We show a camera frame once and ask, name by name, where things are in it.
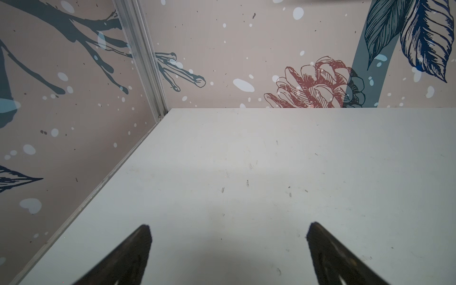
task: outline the illustrated leaf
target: illustrated leaf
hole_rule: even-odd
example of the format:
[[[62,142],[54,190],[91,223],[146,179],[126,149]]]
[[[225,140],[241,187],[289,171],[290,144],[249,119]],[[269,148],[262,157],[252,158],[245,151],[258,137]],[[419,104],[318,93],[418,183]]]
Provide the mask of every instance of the illustrated leaf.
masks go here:
[[[446,82],[446,63],[454,41],[448,0],[416,0],[400,41],[412,66]]]
[[[398,35],[412,0],[377,0],[366,20],[364,39],[369,51],[369,65],[381,50]]]
[[[4,190],[12,189],[14,187],[32,183],[41,179],[42,178],[29,177],[20,172],[0,166],[0,193]]]

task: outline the light blue spot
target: light blue spot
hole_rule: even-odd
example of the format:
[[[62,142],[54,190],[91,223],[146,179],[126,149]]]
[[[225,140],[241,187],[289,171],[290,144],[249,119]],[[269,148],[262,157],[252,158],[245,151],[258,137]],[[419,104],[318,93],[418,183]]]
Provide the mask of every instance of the light blue spot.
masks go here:
[[[379,54],[377,55],[376,57],[374,57],[375,59],[378,59],[378,60],[381,60],[382,62],[385,62],[388,60],[388,58],[386,56],[384,56],[383,54]]]
[[[17,110],[21,107],[21,104],[14,100],[0,98],[0,113],[6,113],[13,110]]]
[[[106,39],[102,32],[98,32],[98,46],[104,50],[106,49]]]

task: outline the white table surface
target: white table surface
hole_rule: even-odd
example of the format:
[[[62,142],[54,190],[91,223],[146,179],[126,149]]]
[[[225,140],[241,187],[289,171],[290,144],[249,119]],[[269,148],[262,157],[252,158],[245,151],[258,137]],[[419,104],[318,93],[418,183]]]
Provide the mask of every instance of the white table surface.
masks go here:
[[[71,284],[145,223],[142,284],[315,285],[313,221],[392,285],[453,284],[455,123],[442,108],[173,109],[21,284]]]

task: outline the red flower illustration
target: red flower illustration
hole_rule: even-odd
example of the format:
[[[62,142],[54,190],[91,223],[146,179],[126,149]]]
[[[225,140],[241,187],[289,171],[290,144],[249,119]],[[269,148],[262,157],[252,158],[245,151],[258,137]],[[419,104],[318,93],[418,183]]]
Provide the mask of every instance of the red flower illustration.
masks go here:
[[[351,67],[330,57],[301,67],[300,73],[285,68],[277,86],[277,95],[264,95],[273,108],[361,107],[365,100],[363,80]]]

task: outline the patterned wallpaper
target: patterned wallpaper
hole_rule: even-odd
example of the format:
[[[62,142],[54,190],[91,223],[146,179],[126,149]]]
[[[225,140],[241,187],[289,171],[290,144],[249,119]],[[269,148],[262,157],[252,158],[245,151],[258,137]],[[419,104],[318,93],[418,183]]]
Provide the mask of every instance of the patterned wallpaper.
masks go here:
[[[0,284],[155,124],[111,0],[0,0]]]
[[[170,108],[456,106],[455,1],[140,2]]]

